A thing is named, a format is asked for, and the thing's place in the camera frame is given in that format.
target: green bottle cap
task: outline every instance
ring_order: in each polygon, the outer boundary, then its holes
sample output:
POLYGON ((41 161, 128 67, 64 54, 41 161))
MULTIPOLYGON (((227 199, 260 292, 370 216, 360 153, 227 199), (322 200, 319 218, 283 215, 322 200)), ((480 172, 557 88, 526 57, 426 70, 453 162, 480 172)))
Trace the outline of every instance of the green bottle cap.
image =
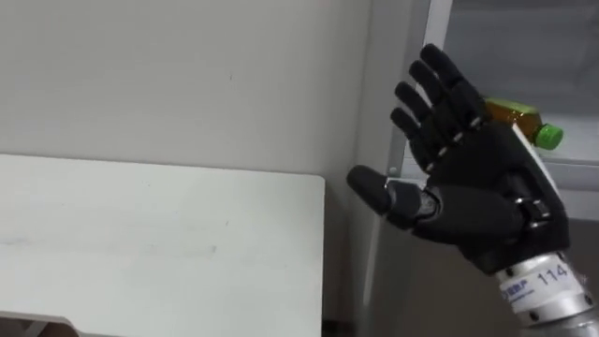
POLYGON ((534 138, 534 145, 545 150, 554 150, 563 139, 563 130, 554 125, 543 125, 534 138))

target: white wall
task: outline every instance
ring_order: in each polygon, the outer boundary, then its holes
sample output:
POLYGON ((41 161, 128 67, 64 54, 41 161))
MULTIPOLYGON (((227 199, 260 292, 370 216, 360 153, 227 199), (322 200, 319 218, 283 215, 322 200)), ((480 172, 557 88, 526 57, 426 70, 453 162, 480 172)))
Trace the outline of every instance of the white wall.
POLYGON ((323 175, 329 314, 369 13, 364 0, 0 0, 0 152, 323 175))

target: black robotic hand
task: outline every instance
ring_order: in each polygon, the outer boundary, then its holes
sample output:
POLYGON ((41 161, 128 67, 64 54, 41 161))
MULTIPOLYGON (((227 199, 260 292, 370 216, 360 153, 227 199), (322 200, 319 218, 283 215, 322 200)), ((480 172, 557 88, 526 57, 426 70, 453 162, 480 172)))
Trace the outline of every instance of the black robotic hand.
POLYGON ((389 223, 420 238, 457 245, 486 274, 569 246, 567 217, 550 178, 524 137, 492 121, 485 103, 433 45, 410 66, 431 102, 406 82, 393 123, 410 141, 427 186, 356 166, 351 188, 389 223))

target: label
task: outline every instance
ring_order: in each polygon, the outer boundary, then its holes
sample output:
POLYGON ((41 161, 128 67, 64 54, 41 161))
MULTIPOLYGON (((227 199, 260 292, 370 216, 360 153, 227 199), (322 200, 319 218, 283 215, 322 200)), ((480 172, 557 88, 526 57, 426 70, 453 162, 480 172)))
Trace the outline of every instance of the label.
POLYGON ((557 257, 524 276, 503 282, 499 288, 516 314, 584 292, 574 272, 557 257))

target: screw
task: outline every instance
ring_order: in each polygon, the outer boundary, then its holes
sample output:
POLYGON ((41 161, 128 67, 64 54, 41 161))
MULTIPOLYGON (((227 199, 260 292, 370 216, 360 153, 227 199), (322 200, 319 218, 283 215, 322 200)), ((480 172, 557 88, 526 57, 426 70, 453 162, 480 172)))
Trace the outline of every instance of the screw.
POLYGON ((397 168, 389 168, 388 170, 388 175, 390 177, 397 177, 399 175, 400 171, 397 168))

